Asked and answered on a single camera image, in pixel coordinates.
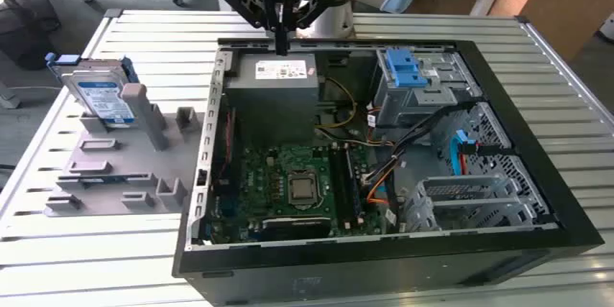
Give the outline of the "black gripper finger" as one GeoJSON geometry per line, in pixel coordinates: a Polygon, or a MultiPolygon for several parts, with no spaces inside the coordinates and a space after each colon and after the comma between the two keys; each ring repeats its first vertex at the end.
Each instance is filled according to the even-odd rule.
{"type": "Polygon", "coordinates": [[[306,29],[318,19],[323,12],[333,7],[339,0],[311,0],[299,7],[299,0],[285,0],[282,5],[282,54],[289,54],[289,33],[297,29],[306,29]]]}
{"type": "Polygon", "coordinates": [[[275,53],[283,54],[282,18],[277,0],[225,0],[254,28],[269,31],[275,39],[275,53]]]}

